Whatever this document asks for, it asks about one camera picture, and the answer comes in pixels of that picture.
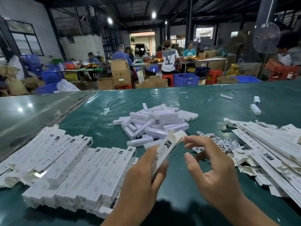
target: woman in teal shirt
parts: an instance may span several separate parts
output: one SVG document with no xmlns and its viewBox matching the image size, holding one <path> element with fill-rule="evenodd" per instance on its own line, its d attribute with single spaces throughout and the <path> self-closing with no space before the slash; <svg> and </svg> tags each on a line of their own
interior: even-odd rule
<svg viewBox="0 0 301 226">
<path fill-rule="evenodd" d="M 195 50 L 192 48 L 192 41 L 188 43 L 188 48 L 183 52 L 183 57 L 184 56 L 194 56 L 197 55 Z"/>
</svg>

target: red shirt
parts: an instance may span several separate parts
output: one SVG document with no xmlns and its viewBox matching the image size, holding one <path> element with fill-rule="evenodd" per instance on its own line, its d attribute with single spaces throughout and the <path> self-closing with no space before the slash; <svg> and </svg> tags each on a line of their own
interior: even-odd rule
<svg viewBox="0 0 301 226">
<path fill-rule="evenodd" d="M 163 56 L 162 56 L 162 51 L 158 51 L 158 52 L 156 53 L 156 58 L 163 58 Z"/>
</svg>

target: white and gray t-shirt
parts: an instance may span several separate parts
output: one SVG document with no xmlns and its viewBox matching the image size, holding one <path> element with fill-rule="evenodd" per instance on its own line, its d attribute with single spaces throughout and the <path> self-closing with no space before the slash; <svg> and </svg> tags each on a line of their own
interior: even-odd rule
<svg viewBox="0 0 301 226">
<path fill-rule="evenodd" d="M 162 64 L 162 71 L 170 72 L 175 70 L 173 66 L 175 64 L 175 57 L 179 58 L 178 51 L 176 49 L 166 49 L 162 52 L 163 56 L 163 64 Z"/>
</svg>

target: teal shirt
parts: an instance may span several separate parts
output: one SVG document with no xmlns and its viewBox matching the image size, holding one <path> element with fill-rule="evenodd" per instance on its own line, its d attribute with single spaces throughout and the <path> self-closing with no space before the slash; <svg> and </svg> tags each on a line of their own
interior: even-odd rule
<svg viewBox="0 0 301 226">
<path fill-rule="evenodd" d="M 183 53 L 183 56 L 194 56 L 194 55 L 197 55 L 197 53 L 193 48 L 191 50 L 186 49 Z"/>
</svg>

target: blue shirt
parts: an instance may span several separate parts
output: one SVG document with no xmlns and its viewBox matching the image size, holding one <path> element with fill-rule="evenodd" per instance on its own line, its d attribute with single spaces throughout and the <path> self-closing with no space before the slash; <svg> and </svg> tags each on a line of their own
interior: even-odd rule
<svg viewBox="0 0 301 226">
<path fill-rule="evenodd" d="M 197 53 L 193 48 L 191 50 L 185 49 L 185 51 L 183 52 L 183 56 L 194 56 L 194 55 L 197 55 Z"/>
<path fill-rule="evenodd" d="M 92 59 L 89 58 L 89 63 L 100 64 L 99 60 L 95 57 L 93 57 Z"/>
<path fill-rule="evenodd" d="M 118 52 L 114 53 L 112 58 L 113 58 L 113 60 L 115 60 L 115 59 L 125 59 L 125 60 L 127 60 L 128 65 L 130 67 L 133 66 L 133 62 L 131 61 L 129 55 L 122 52 L 122 51 L 118 51 Z"/>
</svg>

